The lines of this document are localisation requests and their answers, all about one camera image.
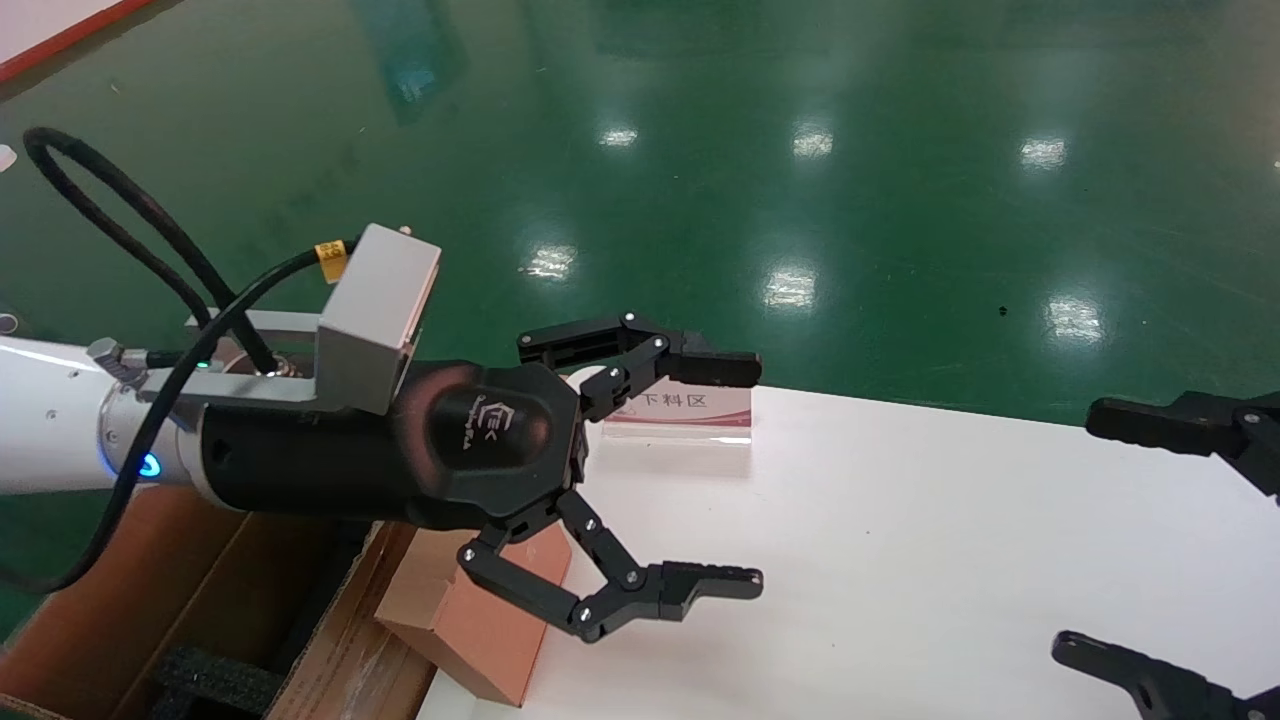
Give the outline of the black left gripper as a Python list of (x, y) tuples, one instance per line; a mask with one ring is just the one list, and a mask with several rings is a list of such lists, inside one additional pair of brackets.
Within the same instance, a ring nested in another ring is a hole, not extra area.
[[(698, 332), (625, 313), (526, 331), (518, 356), (539, 364), (416, 363), (384, 414), (211, 405), (200, 430), (207, 492), (246, 512), (484, 527), (457, 553), (466, 577), (585, 643), (636, 620), (681, 623), (700, 598), (762, 596), (755, 568), (641, 566), (568, 489), (582, 418), (750, 420), (756, 354), (719, 351)], [(577, 382), (579, 395), (556, 373), (577, 366), (596, 368)], [(553, 521), (605, 580), (585, 598), (500, 555), (516, 539), (511, 527)]]

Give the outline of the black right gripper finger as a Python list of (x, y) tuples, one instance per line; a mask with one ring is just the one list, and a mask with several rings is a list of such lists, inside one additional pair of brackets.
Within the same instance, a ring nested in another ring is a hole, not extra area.
[(1079, 632), (1060, 632), (1052, 659), (1125, 691), (1143, 719), (1277, 719), (1279, 688), (1242, 698), (1185, 667)]
[(1096, 400), (1085, 430), (1171, 454), (1220, 456), (1261, 495), (1279, 495), (1279, 393), (1230, 398), (1185, 392), (1166, 406)]

